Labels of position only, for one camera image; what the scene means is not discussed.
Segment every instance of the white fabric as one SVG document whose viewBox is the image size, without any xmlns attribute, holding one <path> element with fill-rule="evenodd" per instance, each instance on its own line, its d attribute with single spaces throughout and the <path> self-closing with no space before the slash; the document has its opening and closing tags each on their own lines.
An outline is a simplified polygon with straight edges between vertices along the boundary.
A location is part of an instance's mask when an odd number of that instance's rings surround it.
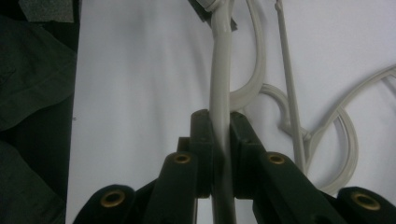
<svg viewBox="0 0 396 224">
<path fill-rule="evenodd" d="M 285 90 L 275 1 L 260 1 L 265 35 L 265 82 Z M 313 130 L 348 90 L 396 63 L 396 2 L 284 1 L 301 123 Z M 255 62 L 248 8 L 236 1 L 231 89 L 248 81 Z M 139 189 L 156 178 L 163 159 L 188 136 L 190 115 L 208 108 L 213 40 L 187 0 L 83 1 L 66 223 L 111 184 Z M 347 108 L 360 158 L 349 186 L 396 203 L 396 79 L 380 81 Z M 276 124 L 267 96 L 247 107 L 269 151 L 292 157 L 292 143 Z M 337 172 L 343 135 L 329 130 L 309 172 L 318 184 Z M 212 223 L 208 201 L 199 223 Z M 238 223 L 255 223 L 251 202 L 237 202 Z"/>
</svg>

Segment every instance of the white cable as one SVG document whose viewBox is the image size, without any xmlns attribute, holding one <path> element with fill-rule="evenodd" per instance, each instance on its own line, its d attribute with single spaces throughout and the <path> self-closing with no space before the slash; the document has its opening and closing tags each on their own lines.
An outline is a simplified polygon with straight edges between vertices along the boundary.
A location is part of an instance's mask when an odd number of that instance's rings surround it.
<svg viewBox="0 0 396 224">
<path fill-rule="evenodd" d="M 214 38 L 209 116 L 219 148 L 214 152 L 212 203 L 214 223 L 236 223 L 230 151 L 231 8 L 221 1 L 212 13 Z"/>
<path fill-rule="evenodd" d="M 260 22 L 255 1 L 247 0 L 247 6 L 253 22 L 253 29 L 256 39 L 256 62 L 253 75 L 250 77 L 248 83 L 246 83 L 240 89 L 231 92 L 231 111 L 236 111 L 248 105 L 253 100 L 253 98 L 258 95 L 264 81 L 265 50 L 263 43 L 264 35 L 262 34 L 262 24 Z"/>
</svg>

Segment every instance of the dark gray fabric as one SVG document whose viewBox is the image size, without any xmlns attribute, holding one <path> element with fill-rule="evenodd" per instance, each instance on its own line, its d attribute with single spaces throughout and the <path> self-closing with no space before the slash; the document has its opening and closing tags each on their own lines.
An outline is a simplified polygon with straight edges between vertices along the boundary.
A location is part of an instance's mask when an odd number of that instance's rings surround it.
<svg viewBox="0 0 396 224">
<path fill-rule="evenodd" d="M 76 59 L 42 28 L 0 16 L 0 131 L 70 96 Z"/>
<path fill-rule="evenodd" d="M 0 141 L 0 223 L 62 224 L 65 203 L 11 145 Z"/>
</svg>

